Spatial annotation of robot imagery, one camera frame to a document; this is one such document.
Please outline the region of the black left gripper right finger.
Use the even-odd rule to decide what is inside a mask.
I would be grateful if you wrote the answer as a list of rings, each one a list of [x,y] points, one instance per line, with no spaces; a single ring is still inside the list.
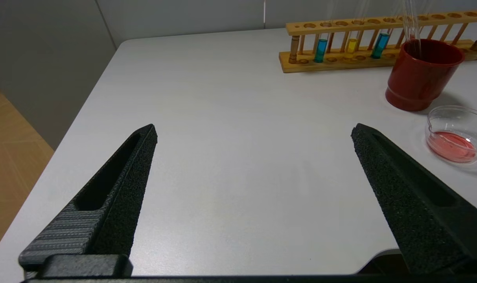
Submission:
[[[477,274],[477,208],[380,131],[357,124],[355,153],[412,274]]]

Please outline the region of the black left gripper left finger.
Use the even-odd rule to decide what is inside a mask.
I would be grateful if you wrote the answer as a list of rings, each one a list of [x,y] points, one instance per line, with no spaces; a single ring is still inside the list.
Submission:
[[[35,272],[52,255],[129,255],[157,145],[153,124],[134,131],[19,255]]]

